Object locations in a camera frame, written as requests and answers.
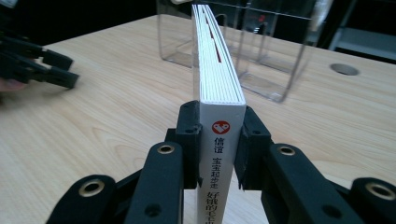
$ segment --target transparent acrylic box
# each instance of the transparent acrylic box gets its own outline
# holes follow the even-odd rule
[[[193,3],[210,5],[242,87],[282,102],[309,62],[331,0]],[[157,0],[161,57],[188,67],[192,65],[194,37],[191,4],[182,0]]]

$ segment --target wooden table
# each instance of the wooden table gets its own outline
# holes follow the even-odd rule
[[[48,46],[75,60],[70,91],[32,82],[0,104],[0,223],[44,223],[83,176],[116,181],[143,167],[192,100],[189,68],[159,57],[156,18]],[[346,63],[354,77],[329,68]],[[396,66],[316,49],[283,104],[245,91],[275,142],[299,147],[330,180],[372,176],[396,185]],[[195,200],[186,191],[185,223]],[[233,177],[224,223],[265,223],[258,191]]]

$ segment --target red logo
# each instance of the red logo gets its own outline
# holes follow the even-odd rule
[[[225,120],[216,121],[212,125],[212,131],[217,134],[224,134],[230,131],[230,124]]]

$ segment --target wood grain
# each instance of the wood grain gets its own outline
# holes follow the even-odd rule
[[[31,82],[0,104],[0,223],[44,223],[86,175],[116,181],[143,167],[148,150],[192,100],[189,68],[162,61],[156,17],[48,46],[75,60],[70,91]],[[354,77],[330,69],[346,63]],[[330,180],[372,176],[396,185],[396,66],[315,49],[283,104],[245,91],[275,142],[299,147]],[[187,191],[185,223],[193,223]],[[259,192],[233,177],[224,223],[266,223]]]

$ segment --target white book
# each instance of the white book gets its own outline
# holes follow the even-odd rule
[[[209,6],[193,5],[203,126],[197,223],[221,223],[246,101],[224,38]]]

